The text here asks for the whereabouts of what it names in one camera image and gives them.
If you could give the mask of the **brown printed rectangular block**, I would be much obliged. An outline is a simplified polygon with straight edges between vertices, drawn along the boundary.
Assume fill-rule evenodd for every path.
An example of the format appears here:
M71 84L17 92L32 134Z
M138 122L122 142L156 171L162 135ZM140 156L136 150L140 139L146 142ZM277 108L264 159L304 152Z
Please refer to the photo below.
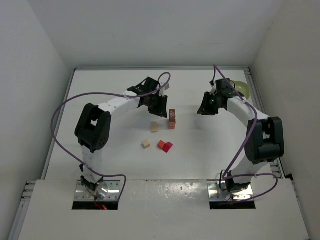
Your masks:
M169 109L169 120L171 122L176 121L176 110L175 109Z

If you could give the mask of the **natural wood long block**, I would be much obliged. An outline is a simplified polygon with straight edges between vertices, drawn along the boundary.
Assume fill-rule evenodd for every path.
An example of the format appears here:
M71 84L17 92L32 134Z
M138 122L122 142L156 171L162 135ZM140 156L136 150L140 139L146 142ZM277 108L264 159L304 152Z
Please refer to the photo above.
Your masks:
M156 121L152 121L150 124L150 131L151 133L157 133L158 132L158 123Z

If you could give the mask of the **orange cube block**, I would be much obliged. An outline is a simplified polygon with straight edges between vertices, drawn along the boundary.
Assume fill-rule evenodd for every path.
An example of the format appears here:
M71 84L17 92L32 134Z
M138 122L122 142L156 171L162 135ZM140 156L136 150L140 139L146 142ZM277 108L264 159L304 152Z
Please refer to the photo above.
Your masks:
M176 126L175 125L169 125L169 127L168 127L170 130L174 130L175 128L176 128Z

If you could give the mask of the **red-orange cube block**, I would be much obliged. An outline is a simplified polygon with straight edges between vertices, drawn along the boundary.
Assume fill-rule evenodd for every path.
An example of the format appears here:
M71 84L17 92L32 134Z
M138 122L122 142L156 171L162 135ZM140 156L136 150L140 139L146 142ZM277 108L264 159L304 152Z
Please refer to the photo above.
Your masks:
M158 142L158 144L157 144L157 147L159 148L159 149L163 149L163 147L166 145L166 143L164 142L164 141L162 141L162 140L160 140L159 142Z

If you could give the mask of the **green plastic bowl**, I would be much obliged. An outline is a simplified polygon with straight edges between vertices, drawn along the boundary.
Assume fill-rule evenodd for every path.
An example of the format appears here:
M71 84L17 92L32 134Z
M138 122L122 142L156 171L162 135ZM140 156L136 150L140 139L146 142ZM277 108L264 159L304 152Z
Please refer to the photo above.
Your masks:
M250 88L247 83L242 81L231 81L234 88L244 95L244 97L248 100L250 98Z

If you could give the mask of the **natural wood cube block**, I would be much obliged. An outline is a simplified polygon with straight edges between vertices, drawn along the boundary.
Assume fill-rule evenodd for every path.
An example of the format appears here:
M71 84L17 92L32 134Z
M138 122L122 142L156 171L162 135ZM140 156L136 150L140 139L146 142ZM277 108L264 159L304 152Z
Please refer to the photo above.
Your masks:
M150 142L149 142L149 140L144 140L144 141L142 142L142 146L143 146L144 149L149 148L149 147L150 147Z

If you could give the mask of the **magenta roof block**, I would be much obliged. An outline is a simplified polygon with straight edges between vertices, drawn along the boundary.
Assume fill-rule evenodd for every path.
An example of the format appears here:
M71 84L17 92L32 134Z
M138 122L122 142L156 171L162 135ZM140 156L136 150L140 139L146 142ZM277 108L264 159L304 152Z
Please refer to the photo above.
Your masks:
M171 142L167 142L167 143L164 144L162 150L165 153L168 153L172 147L173 147L173 144Z

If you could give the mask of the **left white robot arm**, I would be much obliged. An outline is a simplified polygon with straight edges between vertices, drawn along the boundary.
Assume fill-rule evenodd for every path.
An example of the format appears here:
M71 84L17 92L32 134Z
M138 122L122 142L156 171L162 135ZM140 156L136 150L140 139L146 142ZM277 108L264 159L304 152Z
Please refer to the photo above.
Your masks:
M167 118L168 96L165 90L169 83L147 77L136 86L128 88L123 94L97 105L84 106L75 128L75 136L82 150L81 183L97 199L107 195L108 186L104 176L98 172L102 165L102 151L110 136L111 123L118 117L146 106L150 114Z

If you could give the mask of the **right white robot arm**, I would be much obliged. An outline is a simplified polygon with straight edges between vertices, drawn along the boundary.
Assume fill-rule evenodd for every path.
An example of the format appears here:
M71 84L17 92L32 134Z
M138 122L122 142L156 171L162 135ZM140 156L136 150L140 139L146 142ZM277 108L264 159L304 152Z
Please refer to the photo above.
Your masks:
M274 162L285 153L282 120L268 116L252 104L230 79L212 80L211 91L204 94L197 114L215 116L220 109L233 114L245 127L246 137L226 170L220 174L229 193L247 188L267 163ZM243 159L233 167L241 152Z

